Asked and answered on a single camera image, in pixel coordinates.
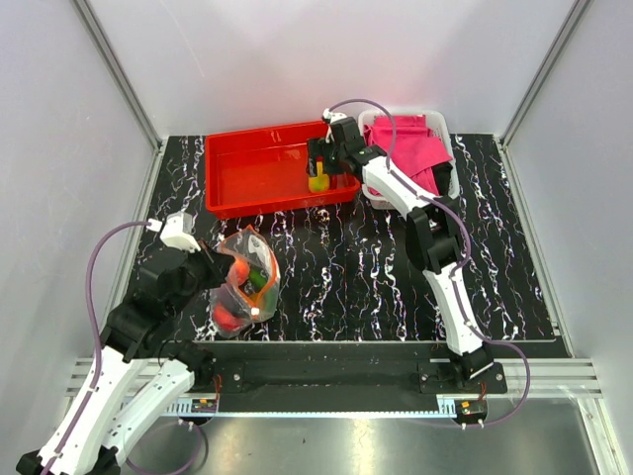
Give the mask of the green fake chili pepper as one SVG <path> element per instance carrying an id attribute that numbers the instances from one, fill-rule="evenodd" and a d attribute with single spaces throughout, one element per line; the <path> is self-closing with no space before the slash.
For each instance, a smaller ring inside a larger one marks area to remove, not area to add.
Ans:
<path id="1" fill-rule="evenodd" d="M 259 267 L 251 267 L 248 273 L 248 282 L 256 292 L 261 291 L 268 283 L 266 271 Z"/>

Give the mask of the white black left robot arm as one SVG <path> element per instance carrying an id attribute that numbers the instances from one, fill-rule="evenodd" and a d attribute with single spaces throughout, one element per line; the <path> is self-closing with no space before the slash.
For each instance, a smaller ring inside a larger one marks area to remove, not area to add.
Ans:
<path id="1" fill-rule="evenodd" d="M 20 474 L 118 474 L 167 407 L 214 386 L 214 356 L 184 340 L 168 347 L 176 317 L 220 287 L 235 259 L 206 246 L 165 247 L 115 307 L 99 335 L 87 379 L 53 436 L 21 456 Z"/>

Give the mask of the yellow green fake mango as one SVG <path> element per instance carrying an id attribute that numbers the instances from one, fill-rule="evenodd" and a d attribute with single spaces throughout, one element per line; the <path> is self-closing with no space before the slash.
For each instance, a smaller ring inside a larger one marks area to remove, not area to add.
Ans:
<path id="1" fill-rule="evenodd" d="M 308 177 L 308 189 L 311 193 L 322 193 L 330 188 L 329 175 L 324 171 L 323 161 L 316 162 L 316 175 Z"/>

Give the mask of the clear zip top bag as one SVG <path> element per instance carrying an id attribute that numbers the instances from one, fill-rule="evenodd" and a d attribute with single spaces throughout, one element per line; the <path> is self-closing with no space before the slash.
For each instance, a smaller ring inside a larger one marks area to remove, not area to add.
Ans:
<path id="1" fill-rule="evenodd" d="M 237 337 L 249 327 L 271 319 L 277 309 L 280 293 L 281 270 L 266 239 L 253 226 L 248 226 L 218 243 L 215 251 L 230 254 L 233 262 L 237 258 L 246 260 L 251 267 L 259 267 L 266 271 L 267 285 L 256 292 L 248 280 L 241 286 L 234 285 L 227 277 L 222 286 L 213 291 L 213 307 L 224 305 L 235 317 L 242 320 L 239 331 L 225 332 L 219 330 L 212 320 L 217 333 L 223 338 Z"/>

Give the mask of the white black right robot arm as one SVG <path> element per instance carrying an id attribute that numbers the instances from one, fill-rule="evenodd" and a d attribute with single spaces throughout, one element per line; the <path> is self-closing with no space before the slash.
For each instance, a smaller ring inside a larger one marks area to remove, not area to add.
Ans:
<path id="1" fill-rule="evenodd" d="M 355 119 L 326 110 L 322 120 L 326 135 L 307 141 L 308 175 L 317 175 L 319 163 L 330 175 L 349 172 L 377 190 L 406 220 L 407 258 L 430 285 L 443 321 L 450 383 L 461 392 L 475 390 L 494 358 L 464 283 L 471 242 L 457 216 L 457 201 L 437 197 L 406 177 L 386 151 L 366 143 Z"/>

